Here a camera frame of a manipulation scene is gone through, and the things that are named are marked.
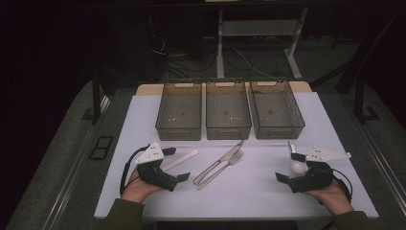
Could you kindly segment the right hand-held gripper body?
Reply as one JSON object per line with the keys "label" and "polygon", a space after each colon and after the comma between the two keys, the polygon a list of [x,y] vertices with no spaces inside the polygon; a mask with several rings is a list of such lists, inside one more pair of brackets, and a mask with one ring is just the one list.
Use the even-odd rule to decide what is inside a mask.
{"label": "right hand-held gripper body", "polygon": [[351,193],[351,187],[334,175],[334,169],[328,164],[329,161],[349,159],[349,152],[339,152],[331,149],[320,149],[313,147],[308,153],[302,153],[306,156],[308,171],[298,174],[297,177],[289,178],[289,187],[293,193],[302,193],[313,190],[322,190],[328,187],[333,180],[337,180],[344,188],[347,194]]}

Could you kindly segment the black metal stand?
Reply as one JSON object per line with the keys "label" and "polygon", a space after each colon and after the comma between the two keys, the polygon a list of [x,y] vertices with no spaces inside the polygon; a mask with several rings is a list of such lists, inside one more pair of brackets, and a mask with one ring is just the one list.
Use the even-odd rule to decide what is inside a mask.
{"label": "black metal stand", "polygon": [[93,102],[93,116],[92,124],[95,125],[102,115],[102,101],[104,98],[102,87],[102,73],[100,70],[95,69],[92,72],[92,102]]}
{"label": "black metal stand", "polygon": [[364,114],[364,92],[366,76],[363,73],[373,50],[380,40],[381,24],[375,16],[362,16],[360,22],[352,20],[361,34],[361,42],[352,58],[345,64],[344,72],[335,89],[340,94],[347,94],[354,87],[354,115],[361,124],[368,120],[377,120],[378,116],[368,108]]}

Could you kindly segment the white spoon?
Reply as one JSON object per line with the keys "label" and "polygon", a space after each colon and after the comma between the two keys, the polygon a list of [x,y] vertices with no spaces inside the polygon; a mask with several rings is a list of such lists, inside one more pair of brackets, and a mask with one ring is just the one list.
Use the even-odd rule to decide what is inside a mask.
{"label": "white spoon", "polygon": [[[296,146],[293,142],[289,141],[288,145],[290,147],[291,153],[290,153],[290,158],[292,153],[298,153],[296,150]],[[290,169],[292,172],[297,173],[297,174],[303,174],[308,171],[308,166],[305,162],[299,162],[299,161],[294,161],[291,159],[290,161]]]}

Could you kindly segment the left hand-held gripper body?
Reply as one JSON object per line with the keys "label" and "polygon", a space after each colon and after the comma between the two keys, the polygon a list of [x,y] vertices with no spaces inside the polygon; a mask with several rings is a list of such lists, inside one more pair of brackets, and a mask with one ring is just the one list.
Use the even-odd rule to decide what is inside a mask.
{"label": "left hand-held gripper body", "polygon": [[172,192],[178,181],[175,176],[161,169],[164,157],[160,144],[153,142],[136,158],[137,172],[139,177],[146,183]]}

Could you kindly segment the metal fork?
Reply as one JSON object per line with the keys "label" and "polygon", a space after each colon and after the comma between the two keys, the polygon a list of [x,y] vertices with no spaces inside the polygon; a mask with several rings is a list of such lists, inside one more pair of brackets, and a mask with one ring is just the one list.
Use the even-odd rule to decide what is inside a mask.
{"label": "metal fork", "polygon": [[201,182],[200,184],[197,185],[196,189],[198,191],[204,189],[210,182],[212,182],[219,174],[221,174],[226,168],[234,166],[241,156],[243,155],[243,152],[239,150],[235,155],[233,155],[229,160],[228,163],[223,166],[221,169],[216,171],[214,174],[212,174],[209,178],[207,178],[205,181]]}

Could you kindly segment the person's right hand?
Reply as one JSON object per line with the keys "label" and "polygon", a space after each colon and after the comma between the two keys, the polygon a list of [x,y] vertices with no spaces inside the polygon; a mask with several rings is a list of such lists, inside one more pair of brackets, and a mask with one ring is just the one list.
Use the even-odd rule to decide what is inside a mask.
{"label": "person's right hand", "polygon": [[336,180],[333,180],[328,187],[322,190],[307,191],[305,194],[320,201],[332,216],[353,211],[344,189]]}

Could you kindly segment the white metal desk frame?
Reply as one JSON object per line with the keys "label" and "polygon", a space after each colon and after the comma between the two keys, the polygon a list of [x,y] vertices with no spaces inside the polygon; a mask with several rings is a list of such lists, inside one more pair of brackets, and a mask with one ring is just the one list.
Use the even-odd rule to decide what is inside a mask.
{"label": "white metal desk frame", "polygon": [[224,20],[223,11],[218,12],[216,73],[219,78],[225,77],[223,58],[223,38],[230,36],[288,36],[291,44],[284,49],[284,55],[293,77],[301,80],[302,74],[295,60],[295,51],[301,37],[308,8],[301,9],[297,19],[248,19]]}

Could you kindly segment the metal table knife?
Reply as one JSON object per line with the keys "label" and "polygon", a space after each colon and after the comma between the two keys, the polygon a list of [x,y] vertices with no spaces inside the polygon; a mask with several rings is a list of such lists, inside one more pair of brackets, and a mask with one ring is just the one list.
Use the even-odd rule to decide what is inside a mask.
{"label": "metal table knife", "polygon": [[229,161],[232,158],[236,158],[242,155],[240,148],[242,147],[244,141],[240,141],[234,147],[232,147],[227,153],[221,156],[218,160],[216,160],[210,167],[204,170],[201,174],[199,174],[193,181],[194,185],[199,185],[203,178],[210,173],[215,167],[217,167],[220,163]]}

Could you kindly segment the white table sheet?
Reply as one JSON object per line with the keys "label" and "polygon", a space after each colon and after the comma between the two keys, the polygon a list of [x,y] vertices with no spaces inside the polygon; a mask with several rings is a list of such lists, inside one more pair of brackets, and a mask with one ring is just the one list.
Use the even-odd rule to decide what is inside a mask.
{"label": "white table sheet", "polygon": [[[293,140],[300,153],[313,147],[346,153],[331,121],[315,92],[294,93],[302,112],[305,127]],[[155,129],[161,96],[136,95],[129,105],[123,129],[102,187],[94,217],[104,218],[116,197],[119,197],[124,164],[137,149],[158,141]],[[174,192],[161,191],[146,201],[144,220],[195,219],[315,219],[328,217],[329,212],[316,200],[304,194],[293,194],[287,185],[276,180],[275,173],[291,174],[290,147],[287,140],[258,140],[251,131],[241,151],[242,158],[228,167],[201,191],[193,180],[215,160],[234,147],[238,140],[160,142],[162,148],[177,148],[173,156],[164,158],[163,166],[181,156],[198,150],[191,159],[172,168],[168,173],[191,173],[188,181],[179,183]],[[352,206],[368,217],[379,217],[359,176],[349,159],[329,162],[348,177],[353,187]]]}

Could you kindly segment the grey translucent plastic bin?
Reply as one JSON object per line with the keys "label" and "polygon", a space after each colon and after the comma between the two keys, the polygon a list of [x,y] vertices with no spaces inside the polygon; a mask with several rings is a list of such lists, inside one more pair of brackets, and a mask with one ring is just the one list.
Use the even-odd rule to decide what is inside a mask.
{"label": "grey translucent plastic bin", "polygon": [[297,139],[305,128],[305,120],[286,79],[251,80],[249,101],[259,140]]}
{"label": "grey translucent plastic bin", "polygon": [[201,139],[202,85],[199,81],[172,81],[164,84],[156,119],[161,141]]}
{"label": "grey translucent plastic bin", "polygon": [[252,127],[243,80],[206,83],[206,130],[209,140],[247,140]]}

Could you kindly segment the person's left hand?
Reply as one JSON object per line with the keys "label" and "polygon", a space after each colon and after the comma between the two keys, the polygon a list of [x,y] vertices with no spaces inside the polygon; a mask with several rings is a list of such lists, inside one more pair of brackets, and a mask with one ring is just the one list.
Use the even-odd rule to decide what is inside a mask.
{"label": "person's left hand", "polygon": [[129,183],[125,187],[121,199],[143,203],[153,193],[161,191],[160,187],[146,183],[139,178],[137,170],[129,177]]}

